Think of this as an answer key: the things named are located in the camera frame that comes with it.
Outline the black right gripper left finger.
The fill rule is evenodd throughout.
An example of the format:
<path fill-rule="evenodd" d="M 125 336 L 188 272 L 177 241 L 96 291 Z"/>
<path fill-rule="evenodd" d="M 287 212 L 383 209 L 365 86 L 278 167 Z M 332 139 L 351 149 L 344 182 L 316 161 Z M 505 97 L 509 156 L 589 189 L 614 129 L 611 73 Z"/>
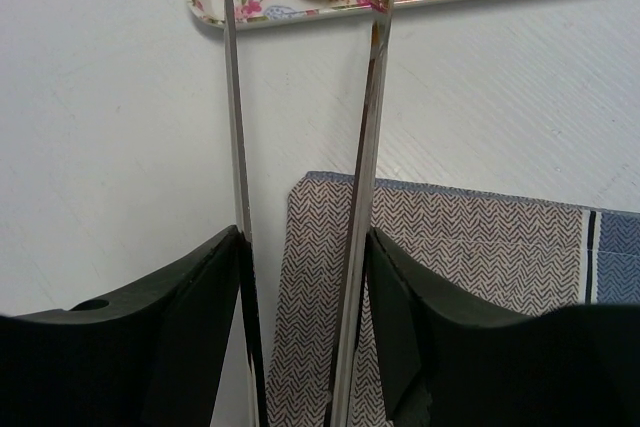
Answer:
<path fill-rule="evenodd" d="M 72 309 L 1 320 L 5 426 L 206 426 L 239 290 L 239 233 Z"/>

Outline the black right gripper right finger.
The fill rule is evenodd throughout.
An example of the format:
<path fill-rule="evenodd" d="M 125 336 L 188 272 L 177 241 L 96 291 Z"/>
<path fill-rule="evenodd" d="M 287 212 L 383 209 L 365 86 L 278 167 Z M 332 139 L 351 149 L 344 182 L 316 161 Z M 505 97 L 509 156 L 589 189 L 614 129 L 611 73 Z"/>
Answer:
<path fill-rule="evenodd" d="M 365 264 L 384 407 L 397 426 L 635 426 L 639 310 L 527 316 L 471 294 L 379 230 Z"/>

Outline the stainless steel tongs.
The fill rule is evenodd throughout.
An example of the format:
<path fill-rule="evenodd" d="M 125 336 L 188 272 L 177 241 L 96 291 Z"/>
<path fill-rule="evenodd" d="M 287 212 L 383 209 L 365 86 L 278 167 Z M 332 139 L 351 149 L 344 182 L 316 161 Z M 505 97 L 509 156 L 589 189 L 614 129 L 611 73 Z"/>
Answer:
<path fill-rule="evenodd" d="M 328 383 L 329 397 L 323 421 L 325 426 L 347 426 L 350 419 L 349 404 L 363 294 L 365 240 L 371 223 L 394 0 L 370 0 L 370 5 L 373 15 L 371 49 L 350 204 L 341 291 L 337 307 L 336 331 Z M 224 0 L 224 14 L 226 80 L 236 219 L 239 231 L 244 235 L 245 240 L 250 242 L 252 240 L 251 215 L 238 73 L 234 0 Z"/>

